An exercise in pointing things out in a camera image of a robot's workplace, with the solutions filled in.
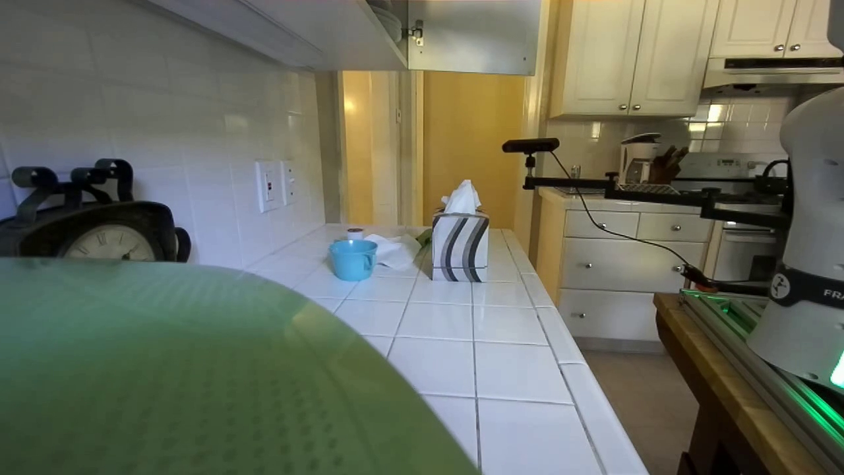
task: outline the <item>wooden door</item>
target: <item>wooden door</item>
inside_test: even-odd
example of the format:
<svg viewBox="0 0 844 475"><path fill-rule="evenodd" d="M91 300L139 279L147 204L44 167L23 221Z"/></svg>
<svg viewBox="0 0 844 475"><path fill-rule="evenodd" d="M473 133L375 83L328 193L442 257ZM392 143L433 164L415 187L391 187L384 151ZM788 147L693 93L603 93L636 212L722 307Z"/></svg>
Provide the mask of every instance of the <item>wooden door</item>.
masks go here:
<svg viewBox="0 0 844 475"><path fill-rule="evenodd" d="M502 154L502 143L524 138L524 76L425 75L422 110L422 221L440 209L462 180L473 180L482 212L498 230L515 226L521 187L521 155Z"/></svg>

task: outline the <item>drawer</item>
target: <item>drawer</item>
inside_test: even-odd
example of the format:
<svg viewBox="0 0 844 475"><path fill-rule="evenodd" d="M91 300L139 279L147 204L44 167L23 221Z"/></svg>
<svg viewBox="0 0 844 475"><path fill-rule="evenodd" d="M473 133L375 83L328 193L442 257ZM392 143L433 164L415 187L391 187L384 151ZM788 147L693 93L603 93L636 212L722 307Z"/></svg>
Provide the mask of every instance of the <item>drawer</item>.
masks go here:
<svg viewBox="0 0 844 475"><path fill-rule="evenodd" d="M591 216L622 236L636 236L636 224L637 224L637 215L616 215L616 212L591 212ZM564 236L577 236L577 237L612 237L606 233L601 233L598 226L594 226L589 221L585 212L568 212L564 215Z"/></svg>
<svg viewBox="0 0 844 475"><path fill-rule="evenodd" d="M560 313L574 339L659 341L653 292L568 291Z"/></svg>
<svg viewBox="0 0 844 475"><path fill-rule="evenodd" d="M703 242L666 242L692 265L701 265ZM643 291L682 288L681 258L632 240L564 240L562 288L569 291Z"/></svg>
<svg viewBox="0 0 844 475"><path fill-rule="evenodd" d="M637 237L647 240L710 240L711 221L695 215L640 215Z"/></svg>

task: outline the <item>range hood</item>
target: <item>range hood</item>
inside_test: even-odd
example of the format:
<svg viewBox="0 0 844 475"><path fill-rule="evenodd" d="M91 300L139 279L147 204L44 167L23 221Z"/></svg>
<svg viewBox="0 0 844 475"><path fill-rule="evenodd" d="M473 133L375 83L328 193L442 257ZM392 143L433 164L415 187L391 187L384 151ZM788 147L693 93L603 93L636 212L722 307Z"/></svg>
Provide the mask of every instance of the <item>range hood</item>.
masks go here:
<svg viewBox="0 0 844 475"><path fill-rule="evenodd" d="M839 57L710 57L703 88L722 84L844 84Z"/></svg>

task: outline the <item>tile floor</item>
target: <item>tile floor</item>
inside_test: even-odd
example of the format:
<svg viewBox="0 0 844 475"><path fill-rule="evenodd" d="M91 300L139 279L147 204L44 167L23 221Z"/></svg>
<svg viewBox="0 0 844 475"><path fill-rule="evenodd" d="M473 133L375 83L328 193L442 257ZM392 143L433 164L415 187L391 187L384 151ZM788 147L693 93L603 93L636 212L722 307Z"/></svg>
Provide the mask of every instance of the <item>tile floor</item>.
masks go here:
<svg viewBox="0 0 844 475"><path fill-rule="evenodd" d="M652 475L676 475L695 399L666 353L583 350Z"/></svg>

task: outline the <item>electrical outlet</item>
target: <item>electrical outlet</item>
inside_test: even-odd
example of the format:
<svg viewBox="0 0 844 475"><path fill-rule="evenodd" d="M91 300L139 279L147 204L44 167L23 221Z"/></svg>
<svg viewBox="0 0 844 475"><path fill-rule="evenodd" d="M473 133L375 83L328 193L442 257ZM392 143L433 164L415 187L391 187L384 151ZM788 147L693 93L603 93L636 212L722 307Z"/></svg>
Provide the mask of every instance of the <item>electrical outlet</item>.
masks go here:
<svg viewBox="0 0 844 475"><path fill-rule="evenodd" d="M255 160L259 212L268 215L281 200L281 167L276 160Z"/></svg>

